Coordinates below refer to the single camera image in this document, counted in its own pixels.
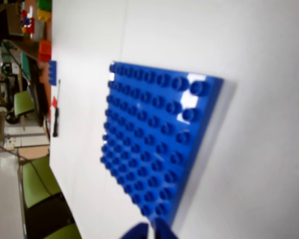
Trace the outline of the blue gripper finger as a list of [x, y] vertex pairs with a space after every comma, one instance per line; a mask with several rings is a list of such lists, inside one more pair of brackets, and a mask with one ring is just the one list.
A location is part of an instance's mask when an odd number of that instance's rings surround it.
[[147, 239], [149, 226], [147, 223], [139, 223], [129, 229], [120, 239]]
[[168, 224], [161, 218], [155, 218], [153, 221], [155, 239], [178, 239]]

